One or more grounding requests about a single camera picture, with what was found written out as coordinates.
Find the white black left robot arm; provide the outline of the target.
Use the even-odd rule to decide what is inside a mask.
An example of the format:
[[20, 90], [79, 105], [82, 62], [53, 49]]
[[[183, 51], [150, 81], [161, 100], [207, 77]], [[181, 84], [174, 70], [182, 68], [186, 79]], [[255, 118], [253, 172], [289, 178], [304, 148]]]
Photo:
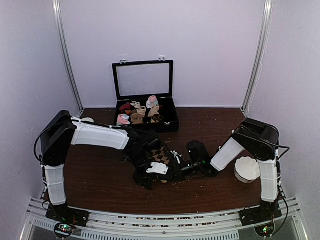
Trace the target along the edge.
[[153, 131], [130, 126], [104, 125], [71, 116], [67, 110], [60, 111], [42, 130], [35, 140], [33, 150], [42, 168], [42, 179], [48, 191], [50, 208], [61, 222], [72, 218], [65, 191], [66, 161], [70, 150], [76, 147], [105, 148], [123, 151], [135, 168], [134, 181], [151, 190], [153, 181], [147, 173], [150, 167], [147, 151], [158, 142]]

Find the brown tan argyle sock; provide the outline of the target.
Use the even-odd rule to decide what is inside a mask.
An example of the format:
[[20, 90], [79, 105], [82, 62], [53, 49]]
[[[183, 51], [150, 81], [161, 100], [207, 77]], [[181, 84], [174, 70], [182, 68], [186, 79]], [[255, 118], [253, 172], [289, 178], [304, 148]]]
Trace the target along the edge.
[[177, 163], [176, 159], [171, 153], [171, 150], [168, 150], [165, 146], [160, 149], [152, 150], [149, 154], [149, 165], [151, 162], [157, 162], [165, 164], [169, 167], [169, 170], [166, 175], [157, 174], [157, 173], [147, 173], [147, 175], [153, 180], [166, 184], [169, 182], [179, 182], [184, 181], [185, 177], [182, 175], [180, 170], [180, 164]]
[[164, 116], [160, 114], [154, 114], [151, 117], [151, 123], [161, 123], [164, 121]]

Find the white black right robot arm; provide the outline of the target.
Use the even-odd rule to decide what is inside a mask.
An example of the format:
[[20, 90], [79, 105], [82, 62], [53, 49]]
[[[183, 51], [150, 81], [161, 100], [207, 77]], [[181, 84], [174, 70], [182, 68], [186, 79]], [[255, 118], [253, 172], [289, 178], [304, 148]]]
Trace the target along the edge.
[[242, 225], [271, 221], [282, 216], [278, 196], [281, 181], [279, 149], [280, 133], [270, 124], [245, 118], [232, 131], [230, 137], [210, 156], [205, 145], [193, 140], [186, 145], [190, 160], [182, 162], [180, 171], [183, 176], [201, 172], [206, 177], [216, 177], [243, 151], [249, 152], [258, 163], [261, 182], [260, 205], [245, 208], [239, 212]]

